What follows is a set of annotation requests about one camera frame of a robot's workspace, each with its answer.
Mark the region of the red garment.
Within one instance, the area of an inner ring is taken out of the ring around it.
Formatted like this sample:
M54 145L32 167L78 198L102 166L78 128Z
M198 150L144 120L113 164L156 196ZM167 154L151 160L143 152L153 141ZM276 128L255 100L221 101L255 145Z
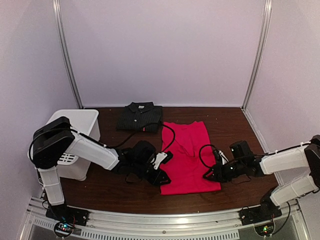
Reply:
M202 121L191 124L164 123L162 129L162 150L170 151L173 158L160 168L167 173L171 183L160 187L161 195L184 195L216 192L221 190L219 182L203 179L206 166L216 164L210 145L207 128Z

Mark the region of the dark pinstriped shirt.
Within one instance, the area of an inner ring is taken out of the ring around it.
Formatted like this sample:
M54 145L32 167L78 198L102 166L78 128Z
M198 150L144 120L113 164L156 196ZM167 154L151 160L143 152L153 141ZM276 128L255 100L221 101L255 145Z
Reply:
M153 102L132 102L121 112L116 129L157 133L163 121L163 107Z

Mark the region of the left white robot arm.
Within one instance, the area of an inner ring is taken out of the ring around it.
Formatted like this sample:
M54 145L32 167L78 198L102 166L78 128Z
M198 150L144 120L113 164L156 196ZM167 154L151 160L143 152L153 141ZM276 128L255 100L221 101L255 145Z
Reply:
M161 164L171 160L171 152L157 152L145 140L127 148L120 144L108 146L73 128L67 117L59 117L33 134L27 155L40 174L53 215L61 222L72 218L71 209L66 207L57 168L63 154L85 159L115 174L135 174L153 186L171 183L168 174L160 168Z

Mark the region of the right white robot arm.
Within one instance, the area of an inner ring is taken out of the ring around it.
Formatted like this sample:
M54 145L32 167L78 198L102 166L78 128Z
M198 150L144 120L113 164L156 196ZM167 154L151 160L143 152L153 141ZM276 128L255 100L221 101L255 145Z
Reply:
M241 140L230 145L233 160L223 163L224 154L214 149L216 163L208 167L203 178L217 183L231 182L246 175L260 178L290 169L306 168L307 171L286 184L268 191L260 200L256 210L259 220L268 220L276 208L288 201L320 190L320 136L272 153L254 154L247 141Z

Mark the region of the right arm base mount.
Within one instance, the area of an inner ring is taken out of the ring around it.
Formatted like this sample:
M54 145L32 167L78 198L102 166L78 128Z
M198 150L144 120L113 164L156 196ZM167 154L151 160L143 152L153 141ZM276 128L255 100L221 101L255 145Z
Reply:
M271 193L266 193L260 200L260 205L255 207L245 206L238 212L243 226L270 221L282 216L282 211L272 202L270 196Z

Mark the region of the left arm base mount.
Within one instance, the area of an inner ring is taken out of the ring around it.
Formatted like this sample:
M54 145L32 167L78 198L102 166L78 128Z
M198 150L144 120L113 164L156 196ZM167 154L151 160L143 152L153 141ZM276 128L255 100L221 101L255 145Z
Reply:
M86 226L89 217L89 211L67 206L66 203L60 205L51 205L49 203L45 216L47 218L71 225Z

